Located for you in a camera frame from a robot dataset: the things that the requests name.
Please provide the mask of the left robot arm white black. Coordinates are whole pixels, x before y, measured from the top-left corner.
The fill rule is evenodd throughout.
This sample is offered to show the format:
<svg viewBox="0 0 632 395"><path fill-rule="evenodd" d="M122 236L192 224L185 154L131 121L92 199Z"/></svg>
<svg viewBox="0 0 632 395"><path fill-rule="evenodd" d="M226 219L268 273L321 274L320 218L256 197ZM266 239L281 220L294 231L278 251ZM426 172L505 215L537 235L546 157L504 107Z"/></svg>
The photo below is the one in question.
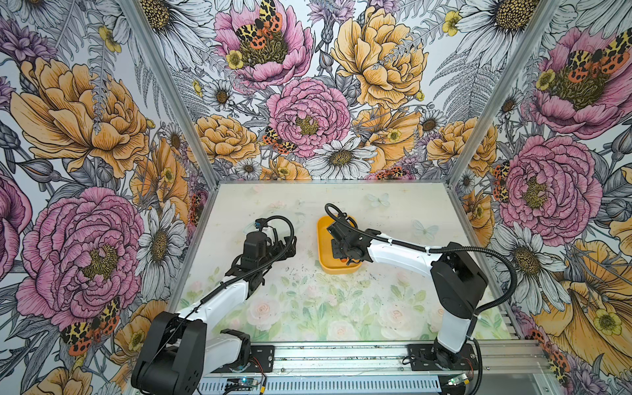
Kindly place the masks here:
<svg viewBox="0 0 632 395"><path fill-rule="evenodd" d="M288 225L288 236L267 234L276 217L256 220L242 254L215 289L188 308L156 316L133 369L133 388L142 394L193 394L204 375L227 365L248 365L249 335L226 329L214 337L212 331L264 285L274 263L296 255L295 227L286 217L279 219Z"/></svg>

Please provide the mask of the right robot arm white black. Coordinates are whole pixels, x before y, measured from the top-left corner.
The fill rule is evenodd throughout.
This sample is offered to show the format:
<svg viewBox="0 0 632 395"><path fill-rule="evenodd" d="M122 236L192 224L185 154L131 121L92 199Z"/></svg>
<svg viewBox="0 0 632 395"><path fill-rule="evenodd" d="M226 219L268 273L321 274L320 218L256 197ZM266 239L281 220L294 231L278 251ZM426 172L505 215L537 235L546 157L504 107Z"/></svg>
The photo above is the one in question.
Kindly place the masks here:
<svg viewBox="0 0 632 395"><path fill-rule="evenodd" d="M432 279L444 315L424 359L445 370L454 368L476 327L477 306L488 285L486 275L462 245L413 245L378 230L359 230L352 223L325 217L319 219L317 229L322 266L380 263Z"/></svg>

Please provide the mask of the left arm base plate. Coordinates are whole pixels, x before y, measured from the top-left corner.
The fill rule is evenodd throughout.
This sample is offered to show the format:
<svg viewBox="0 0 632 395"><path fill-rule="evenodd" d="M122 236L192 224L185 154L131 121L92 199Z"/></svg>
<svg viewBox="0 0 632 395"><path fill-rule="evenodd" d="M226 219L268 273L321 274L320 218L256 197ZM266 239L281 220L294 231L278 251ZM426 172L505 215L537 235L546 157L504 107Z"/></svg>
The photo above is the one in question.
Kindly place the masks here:
<svg viewBox="0 0 632 395"><path fill-rule="evenodd" d="M246 351L239 351L237 359L230 364L214 370L214 374L271 373L273 371L274 346L250 346Z"/></svg>

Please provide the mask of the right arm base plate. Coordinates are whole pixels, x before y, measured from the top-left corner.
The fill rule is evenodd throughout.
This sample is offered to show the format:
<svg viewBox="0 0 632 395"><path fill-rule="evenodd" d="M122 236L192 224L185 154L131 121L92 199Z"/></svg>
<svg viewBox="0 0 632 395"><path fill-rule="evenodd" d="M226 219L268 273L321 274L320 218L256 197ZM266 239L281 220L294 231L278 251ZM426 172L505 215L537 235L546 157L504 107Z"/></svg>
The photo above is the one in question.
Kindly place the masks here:
<svg viewBox="0 0 632 395"><path fill-rule="evenodd" d="M407 354L402 359L403 365L409 365L412 371L474 371L479 367L475 348L466 343L460 352L452 353L439 345L430 343L414 343L407 345Z"/></svg>

